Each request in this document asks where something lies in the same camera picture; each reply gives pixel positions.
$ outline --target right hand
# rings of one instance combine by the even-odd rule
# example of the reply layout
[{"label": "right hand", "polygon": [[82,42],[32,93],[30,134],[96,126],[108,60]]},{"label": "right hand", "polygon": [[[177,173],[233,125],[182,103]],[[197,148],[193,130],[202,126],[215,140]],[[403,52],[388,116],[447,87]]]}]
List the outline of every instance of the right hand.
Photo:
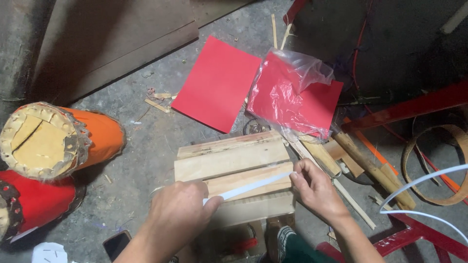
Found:
[{"label": "right hand", "polygon": [[[331,183],[330,177],[309,158],[297,162],[294,165],[294,171],[296,173],[292,173],[290,177],[306,206],[322,216],[331,225],[351,217]],[[311,179],[310,186],[306,177]]]}]

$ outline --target left hand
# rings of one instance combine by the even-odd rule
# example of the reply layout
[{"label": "left hand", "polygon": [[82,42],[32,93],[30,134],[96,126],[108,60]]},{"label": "left hand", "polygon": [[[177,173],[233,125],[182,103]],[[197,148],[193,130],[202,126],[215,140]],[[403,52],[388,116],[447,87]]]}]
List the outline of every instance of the left hand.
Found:
[{"label": "left hand", "polygon": [[204,182],[177,181],[164,187],[153,197],[139,233],[157,241],[154,249],[170,259],[208,226],[211,216],[223,202],[222,197],[215,196],[203,206],[203,198],[207,197],[208,186]]}]

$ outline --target concrete floor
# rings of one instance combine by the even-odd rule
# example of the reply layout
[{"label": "concrete floor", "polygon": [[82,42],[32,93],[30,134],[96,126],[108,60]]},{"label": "concrete floor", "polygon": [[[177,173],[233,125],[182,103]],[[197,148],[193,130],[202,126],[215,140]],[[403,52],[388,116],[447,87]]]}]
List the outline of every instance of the concrete floor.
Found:
[{"label": "concrete floor", "polygon": [[[30,262],[32,248],[44,241],[63,244],[70,262],[108,262],[101,243],[121,229],[128,229],[132,235],[136,234],[147,215],[150,193],[155,188],[174,181],[173,162],[178,148],[194,140],[218,135],[211,128],[184,115],[176,112],[165,114],[152,107],[140,119],[142,124],[131,124],[130,121],[136,120],[148,109],[148,105],[143,102],[146,90],[155,88],[157,93],[165,90],[171,93],[179,91],[209,35],[247,53],[263,57],[272,46],[270,14],[274,13],[277,17],[280,42],[285,31],[285,25],[280,18],[290,4],[284,0],[265,0],[243,7],[201,28],[198,40],[75,103],[74,108],[100,110],[119,119],[126,128],[127,146],[123,154],[115,159],[82,171],[82,176],[95,179],[89,185],[88,193],[76,211],[56,226],[37,230],[29,239],[19,240],[10,250],[1,251],[0,262]],[[294,50],[292,40],[288,40],[285,49]],[[154,74],[144,78],[142,75],[147,71]],[[245,120],[241,111],[232,131],[240,130]],[[396,126],[397,131],[401,132],[399,128],[401,126]],[[400,157],[404,145],[383,128],[369,129],[364,131],[364,134],[400,171]],[[365,154],[372,156],[356,138],[354,141]],[[420,144],[425,142],[431,146],[431,149],[427,149],[428,157],[439,168],[459,163],[456,151],[451,146],[431,136],[423,138]],[[408,171],[413,178],[423,174],[415,156],[408,161]],[[104,175],[109,176],[113,183],[109,184]],[[450,177],[459,184],[463,178],[462,173],[454,173]],[[350,209],[372,242],[397,231],[392,228],[387,216],[378,214],[378,206],[369,198],[378,195],[373,187],[353,183],[344,177],[339,178],[339,181],[377,224],[377,228],[371,230],[359,215]],[[436,187],[431,182],[422,183],[420,190],[431,197],[444,198],[450,195],[447,187]],[[462,232],[468,233],[468,226],[464,224],[468,209],[464,203],[448,207],[434,206],[421,201],[412,192],[410,194],[417,202],[417,211],[443,217]],[[461,237],[450,227],[429,218],[414,218],[462,242]],[[300,204],[297,204],[296,226],[297,232],[311,245],[329,241],[328,227]],[[385,259],[387,262],[438,262],[433,247],[425,241],[418,241],[416,245],[408,246],[404,251],[394,252]]]}]

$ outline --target red plastic chair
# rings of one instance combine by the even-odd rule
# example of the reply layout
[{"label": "red plastic chair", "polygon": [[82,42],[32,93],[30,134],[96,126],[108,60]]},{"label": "red plastic chair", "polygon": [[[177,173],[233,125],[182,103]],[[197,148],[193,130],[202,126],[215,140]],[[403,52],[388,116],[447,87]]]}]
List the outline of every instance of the red plastic chair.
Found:
[{"label": "red plastic chair", "polygon": [[[419,239],[424,239],[434,245],[441,263],[452,262],[448,253],[468,262],[467,246],[449,238],[441,232],[435,231],[405,214],[389,214],[389,216],[398,219],[409,227],[374,244],[375,249],[377,249],[382,256],[386,256],[397,249],[414,243]],[[344,263],[343,255],[341,255],[341,253],[328,242],[320,243],[315,249],[325,253],[338,262]]]}]

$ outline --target red wire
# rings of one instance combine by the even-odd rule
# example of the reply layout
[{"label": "red wire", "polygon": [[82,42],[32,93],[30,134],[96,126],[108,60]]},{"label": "red wire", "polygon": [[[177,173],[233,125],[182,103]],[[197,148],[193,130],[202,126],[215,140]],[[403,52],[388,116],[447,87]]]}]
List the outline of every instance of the red wire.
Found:
[{"label": "red wire", "polygon": [[[358,38],[358,43],[356,44],[356,48],[354,50],[354,58],[353,58],[353,61],[352,61],[352,77],[353,77],[353,80],[354,80],[354,85],[356,86],[356,89],[359,90],[359,85],[358,85],[358,82],[356,80],[356,60],[358,59],[358,53],[359,53],[359,47],[361,46],[361,41],[362,41],[362,35],[364,34],[364,29],[366,28],[366,24],[367,24],[367,17],[369,15],[369,12],[371,11],[371,8],[372,8],[372,3],[373,3],[373,0],[370,0],[369,2],[369,8],[367,9],[367,13],[366,13],[366,18],[364,19],[364,23],[362,25],[362,28],[361,28],[361,32],[359,33],[359,38]],[[372,111],[371,109],[367,106],[367,105],[364,105],[364,107],[366,108],[366,110],[372,114]],[[395,137],[397,137],[398,139],[400,139],[401,141],[404,141],[404,142],[408,142],[405,138],[403,138],[402,136],[400,136],[398,133],[394,132],[388,125],[386,124],[383,124],[382,125],[387,131],[389,131],[391,134],[395,135]],[[432,169],[434,169],[434,171],[439,171],[439,169],[431,162],[431,160],[429,160],[429,158],[427,158],[426,155],[424,155],[424,153],[422,153],[421,151],[419,151],[417,148],[416,148],[416,151],[418,151],[421,156],[424,158],[424,160],[432,167]],[[450,190],[452,190],[454,193],[457,192],[456,189],[454,189],[444,178],[441,178],[442,181],[447,185],[447,187],[450,188]]]}]

